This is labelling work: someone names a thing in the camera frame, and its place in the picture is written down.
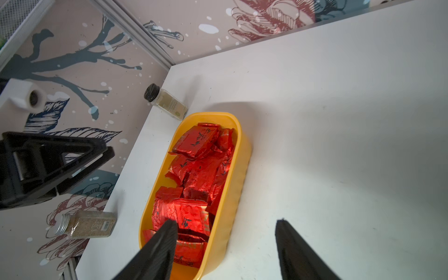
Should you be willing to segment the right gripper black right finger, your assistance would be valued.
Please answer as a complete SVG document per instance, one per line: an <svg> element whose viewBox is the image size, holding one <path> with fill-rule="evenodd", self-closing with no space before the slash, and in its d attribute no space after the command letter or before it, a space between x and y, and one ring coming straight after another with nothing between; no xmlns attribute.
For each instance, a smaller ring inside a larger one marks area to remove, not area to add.
<svg viewBox="0 0 448 280"><path fill-rule="evenodd" d="M287 220L276 222L275 239L284 280L340 280Z"/></svg>

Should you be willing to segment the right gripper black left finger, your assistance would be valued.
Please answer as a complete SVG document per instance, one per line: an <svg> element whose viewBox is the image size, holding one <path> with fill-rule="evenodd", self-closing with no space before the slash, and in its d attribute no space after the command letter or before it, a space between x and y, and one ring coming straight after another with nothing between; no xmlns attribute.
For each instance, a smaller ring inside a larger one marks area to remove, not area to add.
<svg viewBox="0 0 448 280"><path fill-rule="evenodd" d="M114 279L168 280L174 263L177 232L175 221L165 222Z"/></svg>

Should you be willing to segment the yellow plastic storage box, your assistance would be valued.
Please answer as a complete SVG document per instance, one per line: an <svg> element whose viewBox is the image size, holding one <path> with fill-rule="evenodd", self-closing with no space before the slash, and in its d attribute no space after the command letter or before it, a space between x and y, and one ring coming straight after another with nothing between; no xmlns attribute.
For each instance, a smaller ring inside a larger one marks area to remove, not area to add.
<svg viewBox="0 0 448 280"><path fill-rule="evenodd" d="M233 114L225 112L200 112L187 116L174 133L169 149L174 147L188 129L198 123L215 123L223 128L234 129L235 151L203 262L200 268L174 262L170 274L171 280L199 280L215 270L224 259L252 154L252 144L243 132L239 120Z"/></svg>

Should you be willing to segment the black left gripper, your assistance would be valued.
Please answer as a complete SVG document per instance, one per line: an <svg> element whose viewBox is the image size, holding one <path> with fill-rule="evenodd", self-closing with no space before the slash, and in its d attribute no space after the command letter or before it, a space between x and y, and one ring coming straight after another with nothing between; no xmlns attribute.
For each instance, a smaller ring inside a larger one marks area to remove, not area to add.
<svg viewBox="0 0 448 280"><path fill-rule="evenodd" d="M99 138L5 132L1 140L1 209L68 193L114 157Z"/></svg>

